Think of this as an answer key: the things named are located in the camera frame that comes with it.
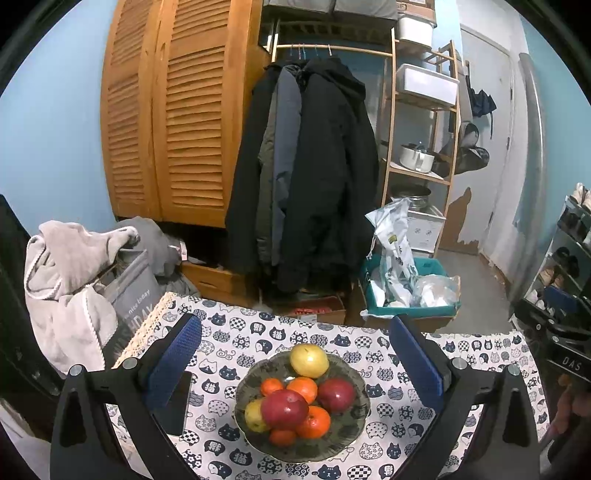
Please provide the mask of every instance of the white plastic bag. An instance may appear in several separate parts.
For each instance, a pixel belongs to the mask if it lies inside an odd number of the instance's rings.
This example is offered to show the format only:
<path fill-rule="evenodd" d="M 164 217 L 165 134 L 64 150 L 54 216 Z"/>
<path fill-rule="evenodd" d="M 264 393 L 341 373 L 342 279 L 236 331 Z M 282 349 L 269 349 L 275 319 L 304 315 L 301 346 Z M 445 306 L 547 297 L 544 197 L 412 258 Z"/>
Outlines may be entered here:
<path fill-rule="evenodd" d="M 414 284 L 413 306 L 443 307 L 460 300 L 460 277 L 425 275 Z"/>
<path fill-rule="evenodd" d="M 387 291 L 386 304 L 409 307 L 415 279 L 413 251 L 408 243 L 409 199 L 397 199 L 374 210 L 366 218 L 375 227 L 375 236 L 383 247 L 379 266 L 382 285 Z"/>

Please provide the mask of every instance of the plastic storage bin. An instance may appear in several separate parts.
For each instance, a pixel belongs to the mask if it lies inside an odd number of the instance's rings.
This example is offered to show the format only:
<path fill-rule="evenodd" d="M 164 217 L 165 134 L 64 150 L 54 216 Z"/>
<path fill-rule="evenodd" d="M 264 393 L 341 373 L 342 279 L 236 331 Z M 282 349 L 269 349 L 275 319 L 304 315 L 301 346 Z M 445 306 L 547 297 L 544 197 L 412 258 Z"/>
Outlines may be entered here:
<path fill-rule="evenodd" d="M 424 212 L 409 210 L 407 238 L 410 248 L 432 254 L 444 223 L 445 217 L 433 205 Z"/>
<path fill-rule="evenodd" d="M 431 50 L 433 43 L 433 24 L 423 18 L 404 15 L 398 19 L 398 39 L 424 46 Z"/>
<path fill-rule="evenodd" d="M 408 315 L 409 318 L 425 318 L 425 317 L 455 317 L 457 311 L 462 305 L 461 302 L 456 302 L 454 305 L 446 305 L 444 307 L 378 307 L 375 303 L 374 293 L 369 286 L 369 276 L 371 272 L 379 265 L 380 256 L 373 255 L 371 259 L 366 260 L 362 268 L 361 287 L 365 293 L 365 300 L 367 302 L 368 313 L 374 316 L 385 315 Z M 435 258 L 420 258 L 414 257 L 414 264 L 417 267 L 419 275 L 444 275 L 448 276 L 443 266 Z"/>
<path fill-rule="evenodd" d="M 459 81 L 443 73 L 432 72 L 409 63 L 396 70 L 396 90 L 454 106 Z"/>

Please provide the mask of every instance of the fruit bowl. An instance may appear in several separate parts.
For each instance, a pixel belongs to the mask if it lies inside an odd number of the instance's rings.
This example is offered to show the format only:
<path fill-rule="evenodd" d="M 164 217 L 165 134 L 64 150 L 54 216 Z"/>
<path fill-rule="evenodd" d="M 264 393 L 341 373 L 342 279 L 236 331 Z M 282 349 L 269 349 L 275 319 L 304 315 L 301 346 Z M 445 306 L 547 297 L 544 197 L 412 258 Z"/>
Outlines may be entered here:
<path fill-rule="evenodd" d="M 370 408 L 365 382 L 357 370 L 351 368 L 342 358 L 331 353 L 327 353 L 327 356 L 329 369 L 316 379 L 316 383 L 321 384 L 329 378 L 346 378 L 353 385 L 356 395 L 349 410 L 331 415 L 330 429 L 319 439 L 298 438 L 294 445 L 278 447 L 269 441 L 268 432 L 256 433 L 246 425 L 246 405 L 256 398 L 261 398 L 263 380 L 278 378 L 284 384 L 288 384 L 299 376 L 291 367 L 290 351 L 280 352 L 257 362 L 240 381 L 236 388 L 234 416 L 242 434 L 256 450 L 288 463 L 320 462 L 338 455 L 361 435 Z"/>

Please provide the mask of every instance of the coat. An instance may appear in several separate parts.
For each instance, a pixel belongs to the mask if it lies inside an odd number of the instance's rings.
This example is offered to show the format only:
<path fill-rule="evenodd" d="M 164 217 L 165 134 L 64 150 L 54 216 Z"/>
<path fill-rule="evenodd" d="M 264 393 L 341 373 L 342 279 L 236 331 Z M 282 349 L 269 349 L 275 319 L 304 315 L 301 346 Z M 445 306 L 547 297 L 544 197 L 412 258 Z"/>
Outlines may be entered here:
<path fill-rule="evenodd" d="M 365 85 L 340 59 L 310 60 L 303 72 L 300 135 L 281 240 L 277 286 L 306 285 L 310 272 L 357 276 L 371 247 L 378 152 Z"/>
<path fill-rule="evenodd" d="M 232 196 L 226 212 L 228 240 L 225 266 L 236 273 L 256 272 L 259 265 L 256 244 L 256 211 L 261 174 L 259 152 L 281 68 L 280 63 L 270 64 L 255 85 L 242 132 Z"/>

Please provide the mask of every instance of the table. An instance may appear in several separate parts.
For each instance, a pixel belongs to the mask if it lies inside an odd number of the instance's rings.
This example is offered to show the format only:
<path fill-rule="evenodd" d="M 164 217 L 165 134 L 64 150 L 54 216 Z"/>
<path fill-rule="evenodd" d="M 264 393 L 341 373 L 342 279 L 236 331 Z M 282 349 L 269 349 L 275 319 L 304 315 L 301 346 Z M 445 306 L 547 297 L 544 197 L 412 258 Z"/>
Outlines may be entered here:
<path fill-rule="evenodd" d="M 170 439 L 198 478 L 384 480 L 406 460 L 434 417 L 434 411 L 421 404 L 384 330 L 306 322 L 169 293 L 145 321 L 142 345 L 136 345 L 134 355 L 141 355 L 153 341 L 163 338 L 180 316 L 189 312 L 202 320 L 203 340 L 187 367 L 192 380 L 185 430 L 181 437 Z M 500 371 L 511 362 L 518 364 L 527 383 L 538 438 L 542 437 L 548 427 L 544 391 L 520 333 L 426 337 L 449 357 L 460 356 L 474 368 Z M 341 356 L 363 376 L 371 399 L 371 412 L 360 438 L 324 462 L 298 465 L 265 456 L 247 444 L 232 416 L 236 386 L 248 369 L 297 343 L 315 343 Z M 459 466 L 482 408 L 472 407 L 444 472 Z M 133 448 L 117 406 L 108 406 L 108 411 L 120 442 Z"/>

